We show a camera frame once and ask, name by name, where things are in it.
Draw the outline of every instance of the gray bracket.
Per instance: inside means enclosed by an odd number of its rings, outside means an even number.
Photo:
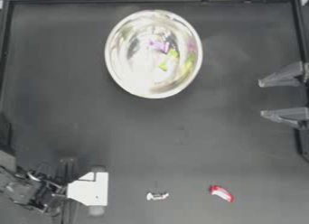
[[[261,88],[277,87],[277,86],[292,86],[299,87],[308,81],[309,66],[308,63],[301,61],[295,62],[276,72],[259,80],[259,86]]]
[[[281,110],[261,111],[261,116],[273,122],[285,124],[300,130],[309,129],[309,109],[308,107],[295,107]]]

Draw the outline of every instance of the metal bowl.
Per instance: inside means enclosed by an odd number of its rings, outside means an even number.
[[[204,59],[200,36],[168,11],[132,14],[106,42],[106,65],[118,85],[136,96],[166,98],[194,80]]]

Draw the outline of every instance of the black border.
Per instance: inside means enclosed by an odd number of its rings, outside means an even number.
[[[4,0],[3,16],[0,23],[0,110],[3,110],[3,85],[7,67],[7,48],[10,40],[11,18],[15,4],[90,4],[90,3],[118,3],[118,4],[148,4],[148,3],[204,3],[208,5],[231,5],[231,4],[291,4],[295,29],[297,35],[297,43],[300,47],[301,61],[309,61],[309,45],[305,36],[305,24],[303,18],[303,5],[301,0]],[[304,87],[307,101],[301,106],[308,106],[309,89]],[[300,155],[309,163],[309,131],[299,131],[295,129],[296,147]]]

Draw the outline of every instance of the bowl rim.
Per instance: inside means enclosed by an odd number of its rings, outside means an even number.
[[[194,40],[197,42],[197,50],[198,50],[197,51],[198,52],[197,63],[196,63],[196,67],[194,67],[194,70],[193,70],[193,73],[192,73],[190,77],[176,88],[173,88],[172,90],[165,91],[162,93],[157,93],[157,94],[140,93],[137,90],[134,90],[134,87],[130,87],[129,84],[126,84],[126,81],[124,81],[120,78],[118,74],[113,70],[111,60],[110,60],[111,55],[110,55],[110,51],[109,51],[111,42],[114,41],[114,37],[116,37],[116,34],[117,34],[120,28],[124,26],[124,24],[129,20],[132,20],[133,17],[138,17],[138,16],[142,16],[142,15],[145,16],[146,13],[165,14],[169,17],[174,17],[177,20],[180,20],[185,24],[185,26],[189,28],[189,30],[190,30],[190,32],[193,34]],[[202,41],[201,41],[200,35],[196,32],[196,29],[193,28],[192,24],[180,15],[172,13],[170,11],[166,11],[166,10],[142,10],[142,11],[134,13],[134,14],[130,14],[128,17],[125,17],[118,22],[117,26],[111,30],[111,33],[109,34],[109,37],[107,37],[107,40],[106,40],[106,66],[107,66],[107,70],[109,70],[110,75],[111,75],[114,81],[117,82],[117,84],[134,96],[138,96],[141,98],[168,98],[168,97],[172,97],[172,96],[177,95],[182,90],[185,90],[189,87],[193,80],[196,79],[197,74],[198,74],[198,72],[201,70],[201,67],[202,67],[202,62],[204,62],[204,47],[202,47]]]

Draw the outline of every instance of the red object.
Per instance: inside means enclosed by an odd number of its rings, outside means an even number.
[[[235,202],[235,195],[223,187],[213,185],[210,187],[210,194],[217,195],[228,202]]]

